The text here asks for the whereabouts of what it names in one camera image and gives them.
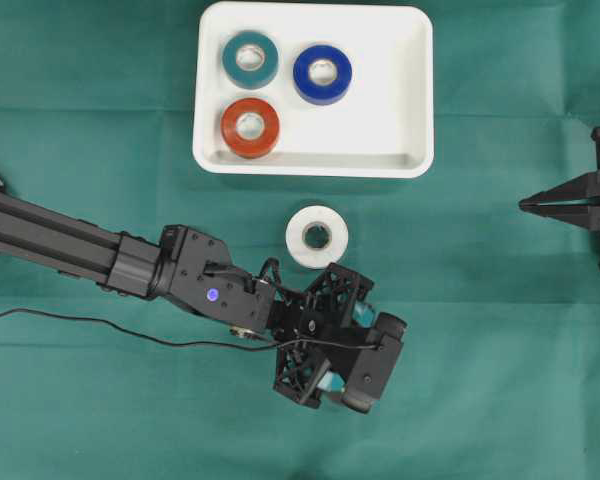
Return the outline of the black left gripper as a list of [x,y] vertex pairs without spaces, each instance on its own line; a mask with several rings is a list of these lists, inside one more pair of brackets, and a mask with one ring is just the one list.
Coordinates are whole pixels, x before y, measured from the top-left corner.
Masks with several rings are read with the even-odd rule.
[[300,292],[282,289],[268,327],[279,344],[274,390],[302,406],[318,406],[323,394],[342,394],[349,351],[363,350],[376,309],[366,303],[374,282],[331,263]]

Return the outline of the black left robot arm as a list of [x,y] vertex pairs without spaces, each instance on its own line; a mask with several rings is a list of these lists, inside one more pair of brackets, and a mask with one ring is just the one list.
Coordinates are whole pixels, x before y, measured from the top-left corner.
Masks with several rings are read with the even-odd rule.
[[166,226],[159,242],[150,243],[17,199],[1,179],[0,253],[91,280],[106,291],[166,299],[239,336],[271,336],[275,390],[310,408],[341,379],[341,402],[368,412],[400,347],[386,317],[370,324],[355,319],[356,304],[373,286],[355,271],[331,264],[307,289],[293,290],[282,284],[274,258],[252,274],[233,263],[223,241],[191,227]]

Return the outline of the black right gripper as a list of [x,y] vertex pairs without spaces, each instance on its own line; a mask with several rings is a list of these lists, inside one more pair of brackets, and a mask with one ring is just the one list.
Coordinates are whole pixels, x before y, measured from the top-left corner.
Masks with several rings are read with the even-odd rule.
[[[600,126],[591,133],[596,151],[596,181],[600,185]],[[583,174],[549,190],[541,191],[519,201],[521,211],[540,217],[551,218],[586,230],[591,229],[587,205],[538,205],[561,203],[588,198],[589,174]],[[600,231],[600,219],[596,226]]]

